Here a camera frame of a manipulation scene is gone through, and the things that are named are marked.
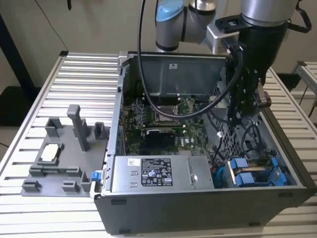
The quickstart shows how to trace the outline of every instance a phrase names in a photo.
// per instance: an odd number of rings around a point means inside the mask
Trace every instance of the black power cable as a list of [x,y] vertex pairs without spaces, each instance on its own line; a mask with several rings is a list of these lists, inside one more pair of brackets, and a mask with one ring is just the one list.
[[204,25],[204,23],[202,22],[202,20],[199,17],[199,13],[198,13],[198,9],[197,9],[197,0],[195,0],[195,13],[198,19],[199,24],[205,29],[207,30],[207,27]]
[[4,146],[4,147],[6,147],[6,148],[9,148],[9,146],[8,146],[8,145],[3,144],[3,143],[1,143],[1,142],[0,142],[0,145]]
[[307,92],[307,89],[308,89],[308,86],[306,87],[306,89],[305,89],[305,91],[304,91],[304,93],[303,93],[303,95],[302,95],[302,98],[301,98],[301,100],[300,100],[300,102],[299,102],[299,105],[302,104],[302,101],[303,101],[303,99],[304,99],[304,97],[305,97],[305,94],[306,94],[306,92]]
[[222,99],[225,98],[225,96],[230,92],[231,88],[236,85],[237,81],[240,78],[241,72],[243,70],[243,55],[240,51],[236,51],[235,56],[238,58],[238,65],[237,68],[235,70],[235,73],[231,79],[231,81],[229,82],[229,84],[226,86],[226,88],[216,97],[216,99],[210,103],[208,106],[206,106],[205,108],[191,113],[191,114],[187,114],[187,115],[171,115],[171,114],[167,114],[165,112],[162,112],[151,100],[151,97],[147,91],[146,85],[145,85],[145,76],[144,76],[144,71],[143,71],[143,63],[141,60],[141,38],[142,38],[142,23],[143,23],[143,14],[144,14],[144,7],[145,7],[145,2],[146,0],[142,0],[141,3],[141,9],[140,9],[140,16],[139,16],[139,26],[138,26],[138,46],[137,46],[137,52],[138,52],[138,62],[139,62],[139,70],[140,70],[140,74],[141,74],[141,81],[142,81],[142,86],[144,88],[144,93],[150,103],[150,105],[152,106],[152,108],[154,109],[154,111],[156,111],[157,113],[170,118],[170,119],[175,119],[175,120],[184,120],[184,119],[192,119],[198,116],[201,116],[207,112],[209,112],[212,108],[214,108]]
[[46,20],[48,21],[48,23],[49,23],[50,27],[51,27],[51,28],[52,28],[52,30],[55,32],[55,34],[56,34],[56,35],[57,35],[57,37],[60,39],[60,41],[63,43],[63,45],[65,46],[66,50],[67,50],[67,51],[69,51],[69,50],[68,50],[68,48],[67,48],[67,46],[66,46],[66,44],[64,43],[64,41],[61,39],[61,37],[59,36],[59,34],[55,31],[55,29],[54,29],[54,27],[52,26],[52,24],[51,24],[51,22],[50,22],[49,18],[46,16],[45,12],[43,11],[43,9],[42,9],[41,5],[38,3],[38,1],[37,1],[37,0],[34,0],[34,1],[35,1],[35,2],[36,2],[36,4],[39,6],[39,8],[40,8],[40,10],[42,11],[42,13],[43,13],[44,17],[45,17],[45,18],[46,18]]
[[308,118],[311,118],[311,116],[312,116],[313,113],[314,113],[314,110],[315,110],[315,107],[312,107],[311,112],[310,112],[309,115],[308,115]]

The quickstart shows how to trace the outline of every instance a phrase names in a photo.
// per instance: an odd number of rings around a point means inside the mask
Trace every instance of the white label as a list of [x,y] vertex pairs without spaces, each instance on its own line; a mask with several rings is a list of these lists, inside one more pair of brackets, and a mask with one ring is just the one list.
[[128,166],[140,166],[141,160],[140,159],[128,159]]
[[177,69],[177,64],[176,63],[170,63],[169,64],[169,69]]

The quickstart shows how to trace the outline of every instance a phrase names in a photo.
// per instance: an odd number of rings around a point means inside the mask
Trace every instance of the gray plastic post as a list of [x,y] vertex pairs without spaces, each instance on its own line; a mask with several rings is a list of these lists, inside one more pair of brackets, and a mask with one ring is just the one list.
[[82,151],[87,151],[89,149],[89,144],[86,138],[86,132],[82,125],[80,116],[80,107],[79,105],[69,105],[67,110],[67,116],[73,121],[75,133],[78,136],[78,141]]

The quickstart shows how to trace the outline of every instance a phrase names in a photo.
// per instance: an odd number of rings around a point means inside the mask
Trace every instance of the sticker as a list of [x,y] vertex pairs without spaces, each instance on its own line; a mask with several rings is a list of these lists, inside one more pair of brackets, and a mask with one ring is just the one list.
[[140,159],[128,159],[128,166],[140,166]]
[[177,69],[177,64],[176,63],[170,63],[169,64],[169,69]]
[[170,159],[142,159],[142,186],[173,186]]

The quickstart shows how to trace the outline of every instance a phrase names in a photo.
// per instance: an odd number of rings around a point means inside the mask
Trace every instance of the green circuit board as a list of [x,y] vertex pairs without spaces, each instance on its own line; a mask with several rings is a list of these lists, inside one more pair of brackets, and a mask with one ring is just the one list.
[[[140,101],[124,109],[126,155],[210,156],[213,154],[202,118],[160,121],[162,119],[160,115]],[[184,99],[177,106],[164,106],[161,109],[183,115],[197,108],[191,99]],[[149,130],[172,130],[175,132],[175,141],[164,148],[147,148],[145,135]]]

